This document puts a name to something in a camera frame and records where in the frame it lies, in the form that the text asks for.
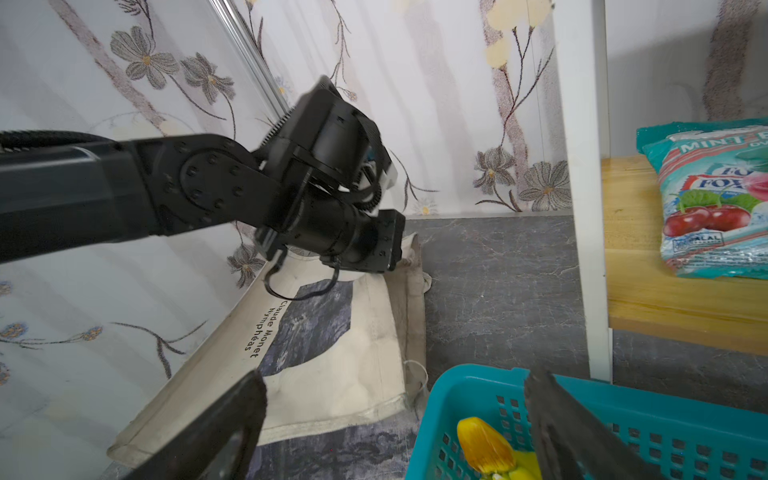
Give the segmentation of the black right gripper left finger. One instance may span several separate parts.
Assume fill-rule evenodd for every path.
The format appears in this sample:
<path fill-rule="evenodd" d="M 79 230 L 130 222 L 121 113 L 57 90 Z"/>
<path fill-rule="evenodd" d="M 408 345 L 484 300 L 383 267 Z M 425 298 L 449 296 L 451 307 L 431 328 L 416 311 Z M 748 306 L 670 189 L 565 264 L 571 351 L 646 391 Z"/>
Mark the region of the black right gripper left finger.
<path fill-rule="evenodd" d="M 247 373 L 129 479 L 244 479 L 266 418 L 267 387 Z"/>

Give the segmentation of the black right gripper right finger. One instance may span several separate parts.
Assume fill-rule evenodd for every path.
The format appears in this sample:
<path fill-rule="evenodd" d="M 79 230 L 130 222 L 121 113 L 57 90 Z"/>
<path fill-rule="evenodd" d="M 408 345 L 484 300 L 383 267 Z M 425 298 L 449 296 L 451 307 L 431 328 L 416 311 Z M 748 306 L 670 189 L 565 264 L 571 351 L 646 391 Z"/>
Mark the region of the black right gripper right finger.
<path fill-rule="evenodd" d="M 658 479 L 554 375 L 533 369 L 524 382 L 531 435 L 544 479 Z"/>

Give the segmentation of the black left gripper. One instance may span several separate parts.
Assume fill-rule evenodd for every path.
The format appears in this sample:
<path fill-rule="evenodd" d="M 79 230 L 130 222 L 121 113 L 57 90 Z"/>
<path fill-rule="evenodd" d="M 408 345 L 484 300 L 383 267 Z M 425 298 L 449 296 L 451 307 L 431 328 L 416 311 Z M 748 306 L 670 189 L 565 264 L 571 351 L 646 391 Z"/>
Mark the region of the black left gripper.
<path fill-rule="evenodd" d="M 365 216 L 356 228 L 348 247 L 335 256 L 321 256 L 328 267 L 363 273 L 386 273 L 402 259 L 405 216 L 397 210 L 380 210 L 375 217 Z"/>

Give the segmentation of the yellow banana bunch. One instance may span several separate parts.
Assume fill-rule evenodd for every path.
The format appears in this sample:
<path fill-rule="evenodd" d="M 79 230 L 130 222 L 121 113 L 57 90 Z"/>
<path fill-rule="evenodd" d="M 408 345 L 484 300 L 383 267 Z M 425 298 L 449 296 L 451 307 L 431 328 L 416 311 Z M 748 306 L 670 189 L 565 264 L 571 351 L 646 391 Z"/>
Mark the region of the yellow banana bunch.
<path fill-rule="evenodd" d="M 459 421 L 457 437 L 466 462 L 483 479 L 542 479 L 534 452 L 515 450 L 501 433 L 478 417 Z"/>

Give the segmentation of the cream canvas tote bag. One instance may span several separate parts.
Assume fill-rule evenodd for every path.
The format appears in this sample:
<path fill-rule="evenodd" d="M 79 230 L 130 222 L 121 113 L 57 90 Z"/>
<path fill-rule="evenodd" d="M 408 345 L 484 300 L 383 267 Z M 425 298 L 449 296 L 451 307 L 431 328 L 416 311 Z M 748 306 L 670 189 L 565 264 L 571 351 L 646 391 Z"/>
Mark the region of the cream canvas tote bag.
<path fill-rule="evenodd" d="M 289 253 L 260 274 L 220 326 L 117 435 L 108 457 L 136 467 L 227 388 L 259 371 L 267 445 L 368 425 L 411 407 L 424 389 L 425 293 L 420 239 L 384 274 L 335 274 L 318 257 Z"/>

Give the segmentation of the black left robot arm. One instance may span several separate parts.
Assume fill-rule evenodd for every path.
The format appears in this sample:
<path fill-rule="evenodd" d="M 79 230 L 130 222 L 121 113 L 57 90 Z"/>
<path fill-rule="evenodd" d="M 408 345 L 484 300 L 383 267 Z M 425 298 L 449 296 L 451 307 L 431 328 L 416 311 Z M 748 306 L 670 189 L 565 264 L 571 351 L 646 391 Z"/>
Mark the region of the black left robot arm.
<path fill-rule="evenodd" d="M 327 77 L 252 151 L 215 134 L 6 131 L 1 259 L 241 222 L 272 273 L 290 247 L 337 273 L 386 273 L 401 260 L 405 225 L 381 207 L 395 172 L 376 123 Z"/>

